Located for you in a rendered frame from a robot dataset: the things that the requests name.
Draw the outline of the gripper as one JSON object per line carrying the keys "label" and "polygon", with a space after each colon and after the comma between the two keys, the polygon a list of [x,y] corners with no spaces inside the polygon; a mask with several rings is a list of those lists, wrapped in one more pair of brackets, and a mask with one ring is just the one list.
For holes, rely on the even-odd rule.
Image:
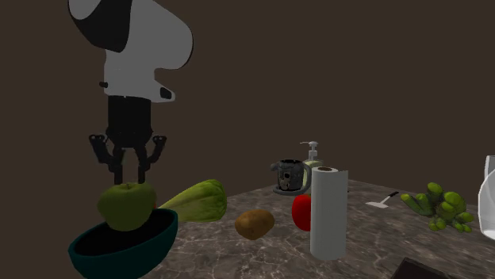
{"label": "gripper", "polygon": [[113,174],[114,185],[123,183],[125,150],[135,148],[138,165],[138,183],[146,180],[146,172],[162,154],[166,136],[153,136],[153,152],[148,155],[146,143],[152,136],[151,101],[142,97],[108,96],[108,127],[106,135],[114,143],[112,153],[107,149],[104,135],[90,135],[89,141],[99,163],[106,164]]}

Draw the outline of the green apple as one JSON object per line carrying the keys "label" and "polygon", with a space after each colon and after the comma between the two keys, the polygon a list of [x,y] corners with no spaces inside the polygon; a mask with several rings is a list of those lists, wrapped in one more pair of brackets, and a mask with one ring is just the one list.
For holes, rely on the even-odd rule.
{"label": "green apple", "polygon": [[113,230],[133,231],[148,220],[156,199],[155,190],[147,182],[125,183],[102,193],[97,208]]}

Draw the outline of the green romaine lettuce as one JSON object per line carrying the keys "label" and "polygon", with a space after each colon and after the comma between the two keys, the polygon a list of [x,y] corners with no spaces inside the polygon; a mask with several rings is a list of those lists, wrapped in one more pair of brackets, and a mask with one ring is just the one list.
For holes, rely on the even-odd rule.
{"label": "green romaine lettuce", "polygon": [[227,205],[224,186],[209,179],[182,191],[159,208],[175,211],[179,222],[204,223],[220,220]]}

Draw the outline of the dark teal bowl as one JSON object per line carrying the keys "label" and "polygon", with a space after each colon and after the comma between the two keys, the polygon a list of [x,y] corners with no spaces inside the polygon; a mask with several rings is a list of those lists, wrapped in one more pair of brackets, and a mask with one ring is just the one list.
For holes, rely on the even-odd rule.
{"label": "dark teal bowl", "polygon": [[139,279],[171,249],[178,231],[178,214],[157,208],[133,231],[115,231],[101,223],[82,233],[68,247],[75,269],[86,279]]}

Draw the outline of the brown potato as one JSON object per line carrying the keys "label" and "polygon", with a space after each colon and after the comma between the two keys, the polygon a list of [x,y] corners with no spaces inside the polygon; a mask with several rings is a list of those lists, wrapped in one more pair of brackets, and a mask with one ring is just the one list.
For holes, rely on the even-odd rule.
{"label": "brown potato", "polygon": [[235,229],[245,239],[257,240],[274,226],[274,222],[273,215],[267,210],[254,209],[242,213],[236,219]]}

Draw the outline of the dark grey kettle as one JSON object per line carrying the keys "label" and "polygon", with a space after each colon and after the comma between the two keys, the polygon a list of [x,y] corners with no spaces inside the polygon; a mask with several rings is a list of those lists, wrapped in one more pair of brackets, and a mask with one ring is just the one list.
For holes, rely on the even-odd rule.
{"label": "dark grey kettle", "polygon": [[304,194],[311,186],[311,168],[300,160],[282,159],[271,164],[271,171],[278,172],[274,193],[297,196]]}

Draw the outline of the red tomato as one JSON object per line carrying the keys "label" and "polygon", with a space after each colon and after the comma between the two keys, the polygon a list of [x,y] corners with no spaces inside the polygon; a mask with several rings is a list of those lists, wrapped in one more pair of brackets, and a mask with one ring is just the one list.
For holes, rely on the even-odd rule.
{"label": "red tomato", "polygon": [[292,204],[292,218],[294,224],[303,231],[311,228],[311,196],[302,194],[294,198]]}

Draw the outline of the green soap pump bottle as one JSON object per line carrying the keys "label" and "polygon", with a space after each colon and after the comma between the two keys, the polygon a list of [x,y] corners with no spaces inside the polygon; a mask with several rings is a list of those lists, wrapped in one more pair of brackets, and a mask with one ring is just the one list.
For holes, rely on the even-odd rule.
{"label": "green soap pump bottle", "polygon": [[304,161],[306,165],[310,166],[311,168],[324,165],[324,162],[321,159],[318,159],[318,151],[317,151],[318,142],[307,141],[307,142],[301,142],[301,144],[309,145],[308,158]]}

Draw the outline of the white paper towel roll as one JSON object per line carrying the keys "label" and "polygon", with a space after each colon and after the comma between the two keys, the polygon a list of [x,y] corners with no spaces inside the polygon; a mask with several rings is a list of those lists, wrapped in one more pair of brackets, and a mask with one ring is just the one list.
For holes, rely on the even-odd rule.
{"label": "white paper towel roll", "polygon": [[312,168],[310,252],[328,261],[346,254],[348,171]]}

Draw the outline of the dark flat box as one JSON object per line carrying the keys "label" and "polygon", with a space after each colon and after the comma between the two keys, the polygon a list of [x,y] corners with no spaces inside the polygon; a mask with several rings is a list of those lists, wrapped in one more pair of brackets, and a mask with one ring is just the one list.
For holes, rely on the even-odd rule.
{"label": "dark flat box", "polygon": [[451,275],[411,258],[403,258],[390,279],[454,279]]}

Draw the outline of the green hand-shaped figure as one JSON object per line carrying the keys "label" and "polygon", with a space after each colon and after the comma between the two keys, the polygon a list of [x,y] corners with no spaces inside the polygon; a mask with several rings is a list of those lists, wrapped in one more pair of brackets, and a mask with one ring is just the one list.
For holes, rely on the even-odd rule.
{"label": "green hand-shaped figure", "polygon": [[474,217],[466,211],[466,201],[456,192],[444,191],[437,183],[429,182],[427,192],[418,193],[414,197],[404,193],[401,200],[416,214],[429,218],[428,227],[431,231],[450,226],[459,233],[472,232],[469,223]]}

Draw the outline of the white rounded container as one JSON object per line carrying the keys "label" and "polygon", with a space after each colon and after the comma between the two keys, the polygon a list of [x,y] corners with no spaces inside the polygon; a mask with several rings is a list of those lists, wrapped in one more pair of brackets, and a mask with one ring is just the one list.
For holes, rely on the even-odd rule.
{"label": "white rounded container", "polygon": [[484,181],[478,192],[478,219],[481,233],[495,241],[495,155],[485,160]]}

